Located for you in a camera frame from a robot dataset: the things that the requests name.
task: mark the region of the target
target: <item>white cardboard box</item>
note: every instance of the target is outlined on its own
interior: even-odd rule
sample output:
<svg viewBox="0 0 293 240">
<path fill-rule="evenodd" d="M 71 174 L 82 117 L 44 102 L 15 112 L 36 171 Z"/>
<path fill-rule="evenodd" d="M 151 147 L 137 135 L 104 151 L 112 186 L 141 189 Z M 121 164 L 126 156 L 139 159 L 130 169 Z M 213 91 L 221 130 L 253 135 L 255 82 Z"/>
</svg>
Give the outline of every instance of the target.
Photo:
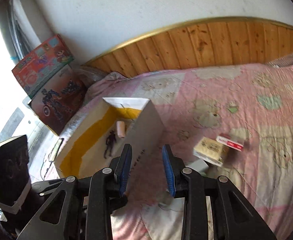
<svg viewBox="0 0 293 240">
<path fill-rule="evenodd" d="M 111 130 L 116 134 L 116 122 L 119 120 L 127 124 L 126 137 L 117 137 L 112 157 L 107 153 L 105 159 L 106 139 Z M 112 158 L 120 156 L 126 143 L 132 146 L 133 165 L 141 153 L 152 152 L 163 130 L 164 125 L 151 100 L 102 98 L 67 141 L 54 165 L 61 178 L 70 175 L 89 177 L 109 166 Z"/>
</svg>

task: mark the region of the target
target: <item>yellow stripe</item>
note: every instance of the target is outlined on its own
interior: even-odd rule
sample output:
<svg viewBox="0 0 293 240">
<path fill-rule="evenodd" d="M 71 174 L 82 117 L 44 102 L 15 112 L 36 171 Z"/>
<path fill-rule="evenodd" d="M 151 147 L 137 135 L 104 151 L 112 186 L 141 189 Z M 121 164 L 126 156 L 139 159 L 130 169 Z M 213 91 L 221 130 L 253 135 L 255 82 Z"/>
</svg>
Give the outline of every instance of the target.
<svg viewBox="0 0 293 240">
<path fill-rule="evenodd" d="M 113 126 L 119 118 L 136 119 L 141 110 L 133 108 L 109 107 L 102 119 L 91 125 L 73 144 L 73 147 L 63 159 L 60 169 L 64 176 L 78 176 L 82 156 Z"/>
</svg>

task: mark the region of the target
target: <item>white wall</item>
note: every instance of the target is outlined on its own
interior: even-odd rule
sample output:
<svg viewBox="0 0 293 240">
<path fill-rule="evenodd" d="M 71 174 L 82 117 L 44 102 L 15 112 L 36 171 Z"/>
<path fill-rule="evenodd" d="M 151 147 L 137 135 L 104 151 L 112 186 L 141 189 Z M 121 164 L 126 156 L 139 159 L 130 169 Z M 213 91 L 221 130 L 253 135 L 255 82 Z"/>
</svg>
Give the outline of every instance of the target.
<svg viewBox="0 0 293 240">
<path fill-rule="evenodd" d="M 36 0 L 78 63 L 147 31 L 219 16 L 255 16 L 293 25 L 290 0 Z"/>
</svg>

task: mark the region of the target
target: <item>bed sheet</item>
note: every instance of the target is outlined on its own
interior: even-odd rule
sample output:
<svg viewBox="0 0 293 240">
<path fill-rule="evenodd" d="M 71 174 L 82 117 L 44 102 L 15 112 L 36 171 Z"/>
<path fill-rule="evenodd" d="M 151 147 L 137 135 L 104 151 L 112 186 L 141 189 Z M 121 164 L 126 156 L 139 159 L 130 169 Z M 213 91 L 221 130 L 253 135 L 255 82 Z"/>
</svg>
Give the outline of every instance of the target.
<svg viewBox="0 0 293 240">
<path fill-rule="evenodd" d="M 71 119 L 68 139 L 101 97 L 150 98 L 165 131 L 151 155 L 142 155 L 130 176 L 128 204 L 111 217 L 114 239 L 180 239 L 183 200 L 158 205 L 166 189 L 161 146 L 170 144 L 186 163 L 203 137 L 228 132 L 245 139 L 208 176 L 226 175 L 250 201 L 278 239 L 293 230 L 293 66 L 262 64 L 146 73 L 125 78 L 111 73 L 92 85 L 86 105 Z M 208 215 L 209 239 L 213 239 Z"/>
</svg>

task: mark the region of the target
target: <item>silver bolt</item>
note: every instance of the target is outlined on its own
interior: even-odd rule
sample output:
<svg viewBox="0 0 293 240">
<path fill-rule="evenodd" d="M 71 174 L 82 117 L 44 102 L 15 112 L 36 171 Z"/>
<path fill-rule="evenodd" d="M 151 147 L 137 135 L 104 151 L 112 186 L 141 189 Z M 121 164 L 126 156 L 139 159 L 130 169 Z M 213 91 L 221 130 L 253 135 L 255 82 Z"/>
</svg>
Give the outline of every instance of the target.
<svg viewBox="0 0 293 240">
<path fill-rule="evenodd" d="M 69 176 L 69 177 L 66 178 L 66 181 L 68 183 L 74 182 L 75 180 L 76 180 L 76 178 L 74 176 Z"/>
<path fill-rule="evenodd" d="M 111 173 L 111 171 L 112 171 L 111 168 L 104 168 L 104 169 L 102 170 L 102 172 L 103 172 L 104 174 L 109 174 L 109 173 Z"/>
<path fill-rule="evenodd" d="M 184 168 L 182 170 L 182 172 L 185 173 L 185 174 L 190 174 L 192 172 L 192 170 L 190 168 Z"/>
<path fill-rule="evenodd" d="M 227 177 L 226 176 L 220 176 L 219 177 L 219 181 L 220 182 L 223 182 L 223 183 L 226 183 L 228 181 Z"/>
</svg>

